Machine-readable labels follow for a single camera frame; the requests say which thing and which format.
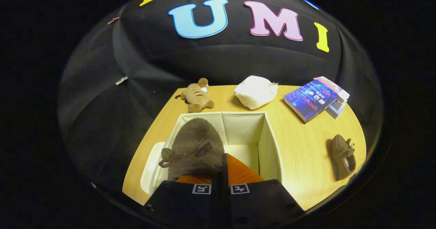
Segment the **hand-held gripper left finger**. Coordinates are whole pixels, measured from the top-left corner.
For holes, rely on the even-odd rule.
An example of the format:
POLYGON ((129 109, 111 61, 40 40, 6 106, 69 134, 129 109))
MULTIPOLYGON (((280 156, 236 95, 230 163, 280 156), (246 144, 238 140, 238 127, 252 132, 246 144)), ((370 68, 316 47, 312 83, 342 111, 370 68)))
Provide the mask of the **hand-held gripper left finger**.
POLYGON ((143 216, 161 229, 223 229, 224 173, 211 185, 163 181, 143 206, 143 216))

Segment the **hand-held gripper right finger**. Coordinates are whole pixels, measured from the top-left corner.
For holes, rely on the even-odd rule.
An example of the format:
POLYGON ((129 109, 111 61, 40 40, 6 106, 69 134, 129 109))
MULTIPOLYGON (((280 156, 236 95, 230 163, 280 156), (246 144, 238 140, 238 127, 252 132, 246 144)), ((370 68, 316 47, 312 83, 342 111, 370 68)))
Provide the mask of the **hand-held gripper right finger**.
POLYGON ((228 153, 225 164, 224 210, 231 229, 280 229, 304 214, 278 179, 263 179, 228 153))

